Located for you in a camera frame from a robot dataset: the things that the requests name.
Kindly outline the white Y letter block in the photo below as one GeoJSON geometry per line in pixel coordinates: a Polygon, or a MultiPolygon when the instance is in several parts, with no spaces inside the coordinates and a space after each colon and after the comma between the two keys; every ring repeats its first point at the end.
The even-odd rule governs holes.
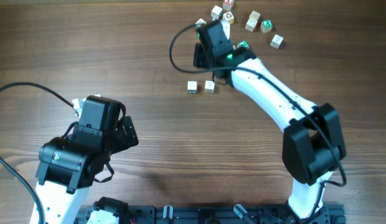
{"type": "Polygon", "coordinates": [[[206,80],[205,81],[204,91],[208,92],[208,93],[213,93],[214,90],[215,90],[215,82],[210,81],[210,80],[206,80]]]}

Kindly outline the green bottomed white block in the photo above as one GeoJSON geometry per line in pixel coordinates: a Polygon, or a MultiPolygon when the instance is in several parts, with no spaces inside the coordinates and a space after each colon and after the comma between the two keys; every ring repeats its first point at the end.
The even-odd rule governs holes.
{"type": "Polygon", "coordinates": [[[197,93],[197,82],[196,81],[188,81],[187,82],[187,92],[196,94],[197,93]]]}

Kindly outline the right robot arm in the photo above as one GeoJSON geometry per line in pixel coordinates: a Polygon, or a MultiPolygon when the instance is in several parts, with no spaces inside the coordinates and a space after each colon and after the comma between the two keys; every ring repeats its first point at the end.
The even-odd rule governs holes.
{"type": "Polygon", "coordinates": [[[327,185],[343,187],[347,177],[342,160],[347,151],[337,110],[304,99],[277,79],[254,52],[233,47],[225,24],[196,24],[199,38],[193,65],[212,72],[251,98],[283,133],[282,160],[293,188],[282,215],[259,214],[259,220],[278,223],[334,223],[322,198],[327,185]]]}

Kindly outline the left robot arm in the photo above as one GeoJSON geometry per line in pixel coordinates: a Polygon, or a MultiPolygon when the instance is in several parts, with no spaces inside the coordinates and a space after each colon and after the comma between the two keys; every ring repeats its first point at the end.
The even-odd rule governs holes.
{"type": "Polygon", "coordinates": [[[40,149],[31,223],[73,223],[96,175],[115,173],[111,156],[139,143],[121,102],[90,95],[75,109],[79,120],[40,149]]]}

